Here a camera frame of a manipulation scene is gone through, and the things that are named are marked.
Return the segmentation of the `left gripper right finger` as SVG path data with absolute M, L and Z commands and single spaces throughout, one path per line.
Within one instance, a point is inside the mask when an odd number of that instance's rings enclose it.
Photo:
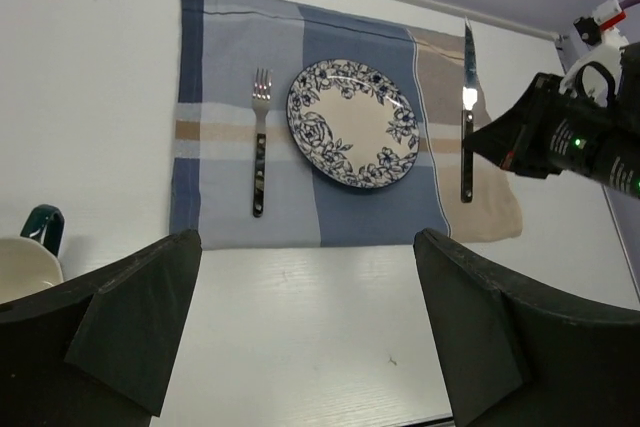
M 639 314 L 550 287 L 426 229 L 417 273 L 458 426 L 635 426 Z

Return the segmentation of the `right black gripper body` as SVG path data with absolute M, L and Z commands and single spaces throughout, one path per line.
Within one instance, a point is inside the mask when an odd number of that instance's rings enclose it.
M 639 44 L 615 55 L 620 74 L 602 61 L 580 66 L 568 93 L 545 98 L 534 136 L 541 177 L 567 170 L 639 197 Z

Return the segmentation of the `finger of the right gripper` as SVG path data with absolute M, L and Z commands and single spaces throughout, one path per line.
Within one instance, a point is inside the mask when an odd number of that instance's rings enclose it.
M 559 175 L 540 144 L 544 108 L 540 92 L 527 91 L 505 114 L 466 135 L 465 151 L 478 154 L 499 169 L 527 178 Z

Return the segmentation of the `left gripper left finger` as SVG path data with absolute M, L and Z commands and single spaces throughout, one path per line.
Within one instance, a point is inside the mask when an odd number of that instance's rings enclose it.
M 196 286 L 197 231 L 1 306 L 4 426 L 148 426 Z

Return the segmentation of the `silver knife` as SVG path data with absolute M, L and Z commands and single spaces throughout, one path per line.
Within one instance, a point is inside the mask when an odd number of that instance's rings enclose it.
M 475 42 L 471 24 L 468 19 L 465 19 L 463 66 L 464 85 L 462 89 L 461 117 L 460 199 L 462 203 L 471 203 L 473 200 L 473 153 L 464 146 L 464 141 L 474 131 L 474 107 L 478 102 L 479 81 L 477 76 Z

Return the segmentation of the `dark green mug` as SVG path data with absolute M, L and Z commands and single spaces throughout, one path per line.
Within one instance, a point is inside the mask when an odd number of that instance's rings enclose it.
M 64 281 L 58 259 L 65 218 L 52 205 L 36 206 L 21 232 L 1 239 L 1 303 L 11 302 Z

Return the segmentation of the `blue floral plate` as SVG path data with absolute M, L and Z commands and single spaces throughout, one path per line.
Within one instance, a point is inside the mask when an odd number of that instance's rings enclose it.
M 418 157 L 419 123 L 409 101 L 361 62 L 327 59 L 306 67 L 291 84 L 286 118 L 303 156 L 348 187 L 387 187 Z

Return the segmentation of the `silver fork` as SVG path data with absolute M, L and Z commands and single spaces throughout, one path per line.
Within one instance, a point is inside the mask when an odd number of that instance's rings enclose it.
M 271 72 L 268 69 L 258 68 L 252 90 L 252 109 L 256 117 L 252 198 L 252 213 L 255 218 L 261 217 L 264 212 L 267 147 L 266 117 L 271 102 L 271 87 Z

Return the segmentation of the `blue beige striped placemat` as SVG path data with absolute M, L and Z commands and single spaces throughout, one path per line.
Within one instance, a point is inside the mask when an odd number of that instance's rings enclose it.
M 207 250 L 520 236 L 506 175 L 460 197 L 464 40 L 284 0 L 181 0 L 169 229 Z

